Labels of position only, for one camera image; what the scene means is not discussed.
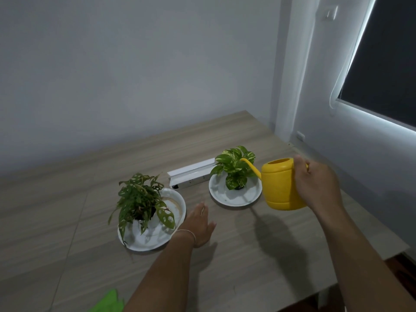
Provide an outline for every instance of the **white saucer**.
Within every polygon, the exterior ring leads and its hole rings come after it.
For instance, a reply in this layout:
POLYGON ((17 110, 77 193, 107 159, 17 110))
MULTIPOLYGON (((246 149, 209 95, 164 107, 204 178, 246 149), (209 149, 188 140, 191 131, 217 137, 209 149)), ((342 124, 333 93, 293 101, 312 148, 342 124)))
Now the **white saucer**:
MULTIPOLYGON (((185 220, 186 205, 185 200, 180 193, 173 189, 164 188, 160 191, 160 196, 175 216, 175 229, 172 230, 162 225, 158 216, 155 214, 150 219, 146 231, 144 231, 143 234, 140 234, 140 223, 138 223, 137 220, 134 220, 133 224, 127 224, 126 231, 124 232, 124 241, 127 243, 126 247, 128 249, 143 252, 162 246, 171 239, 172 234, 185 220)), ((117 234, 120 242, 123 243, 118 228, 117 234)))
POLYGON ((226 187, 227 174, 212 175, 209 180, 209 192, 219 203, 230 207, 247 206, 259 198, 262 190, 261 181, 257 177, 249 177, 247 184, 240 190, 229 190, 226 187))

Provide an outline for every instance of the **window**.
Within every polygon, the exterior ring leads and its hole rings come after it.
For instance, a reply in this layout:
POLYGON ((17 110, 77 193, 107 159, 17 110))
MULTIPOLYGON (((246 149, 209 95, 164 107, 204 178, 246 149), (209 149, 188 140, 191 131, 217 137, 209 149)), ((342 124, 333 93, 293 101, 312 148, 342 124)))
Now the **window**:
POLYGON ((339 99, 416 126, 416 0, 376 0, 339 99))

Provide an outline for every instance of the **table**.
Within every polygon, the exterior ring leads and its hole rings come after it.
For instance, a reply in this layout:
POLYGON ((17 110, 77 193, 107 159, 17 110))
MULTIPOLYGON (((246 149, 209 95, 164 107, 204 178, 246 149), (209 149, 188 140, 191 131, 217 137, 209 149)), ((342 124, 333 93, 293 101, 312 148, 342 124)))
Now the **table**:
MULTIPOLYGON (((124 143, 0 181, 0 310, 86 311, 108 290, 126 300, 161 250, 127 251, 107 219, 118 181, 156 175, 244 145, 255 165, 294 150, 247 112, 124 143)), ((336 283, 322 229, 308 208, 224 208, 208 182, 179 191, 187 209, 205 201, 217 222, 192 255, 189 311, 275 312, 336 283)), ((348 213, 385 259, 408 246, 347 194, 348 213)))

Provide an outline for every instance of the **pothos plant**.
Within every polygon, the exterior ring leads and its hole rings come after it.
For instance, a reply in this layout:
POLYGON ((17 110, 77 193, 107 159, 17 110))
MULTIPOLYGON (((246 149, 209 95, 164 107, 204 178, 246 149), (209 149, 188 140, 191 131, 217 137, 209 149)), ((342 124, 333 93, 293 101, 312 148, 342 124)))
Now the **pothos plant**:
POLYGON ((229 190, 239 190, 244 188, 248 177, 255 176, 246 162, 240 161, 246 158, 250 163, 254 163, 255 155, 243 146, 224 150, 215 160, 216 166, 212 169, 211 175, 220 175, 223 171, 228 173, 226 177, 226 186, 229 190))
POLYGON ((149 220, 155 213, 162 224, 169 229, 174 229, 175 217, 160 196, 159 192, 164 185, 157 181, 158 177, 159 175, 149 176, 136 173, 129 180, 119 182, 119 185, 125 184, 125 186, 119 191, 121 198, 116 209, 110 215, 108 224, 110 224, 114 212, 120 210, 118 228, 123 243, 126 243, 124 232, 128 223, 138 220, 141 224, 140 231, 143 234, 149 220))

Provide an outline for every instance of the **yellow watering can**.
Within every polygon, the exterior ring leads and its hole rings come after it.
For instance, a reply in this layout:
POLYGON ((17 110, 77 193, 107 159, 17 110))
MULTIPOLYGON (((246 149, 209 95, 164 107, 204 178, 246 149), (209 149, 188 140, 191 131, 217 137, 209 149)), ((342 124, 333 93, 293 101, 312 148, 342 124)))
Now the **yellow watering can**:
POLYGON ((277 210, 295 210, 306 206, 296 190, 292 158, 266 163, 261 173, 247 159, 242 158, 262 181, 263 195, 270 208, 277 210))

